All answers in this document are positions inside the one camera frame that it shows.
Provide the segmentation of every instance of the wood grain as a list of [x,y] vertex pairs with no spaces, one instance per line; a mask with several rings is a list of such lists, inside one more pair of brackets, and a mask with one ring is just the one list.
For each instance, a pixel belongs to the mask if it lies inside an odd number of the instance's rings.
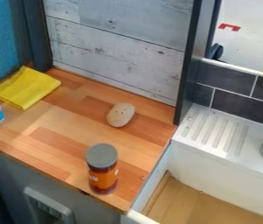
[[170,176],[162,182],[155,190],[155,199],[147,204],[149,208],[143,210],[155,221],[163,224],[263,224],[262,216],[215,199]]
[[57,18],[47,23],[54,60],[176,102],[183,52]]
[[[0,152],[126,212],[176,130],[171,124],[174,109],[57,69],[48,74],[62,85],[26,111],[2,104]],[[120,129],[105,121],[117,102],[136,107],[134,120]],[[99,143],[112,144],[119,152],[119,185],[106,196],[93,193],[87,182],[85,152]]]

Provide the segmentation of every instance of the wooden shelf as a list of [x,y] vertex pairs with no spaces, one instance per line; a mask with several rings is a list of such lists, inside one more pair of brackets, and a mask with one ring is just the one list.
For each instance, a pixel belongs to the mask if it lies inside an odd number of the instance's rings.
[[[62,85],[26,111],[2,103],[0,152],[121,212],[129,210],[176,130],[174,108],[55,68],[48,74]],[[136,109],[119,129],[106,122],[117,102]],[[120,159],[118,189],[106,196],[94,194],[87,182],[85,151],[100,143],[112,144]]]

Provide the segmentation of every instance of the jar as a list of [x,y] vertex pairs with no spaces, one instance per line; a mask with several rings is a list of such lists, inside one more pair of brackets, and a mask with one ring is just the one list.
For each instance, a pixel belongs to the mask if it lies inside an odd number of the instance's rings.
[[88,179],[91,189],[98,194],[114,192],[118,184],[118,152],[110,144],[100,143],[86,153]]

